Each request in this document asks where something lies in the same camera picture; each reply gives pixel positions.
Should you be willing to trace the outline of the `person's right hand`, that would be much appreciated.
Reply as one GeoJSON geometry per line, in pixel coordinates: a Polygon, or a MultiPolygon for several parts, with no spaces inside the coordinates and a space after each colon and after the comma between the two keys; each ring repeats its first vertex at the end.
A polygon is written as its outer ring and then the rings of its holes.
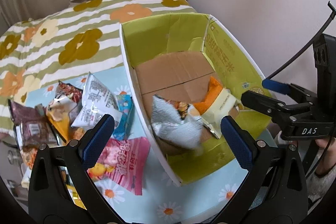
{"type": "Polygon", "coordinates": [[[315,170],[315,175],[323,178],[335,167],[335,138],[317,139],[315,142],[324,149],[324,155],[315,170]]]}

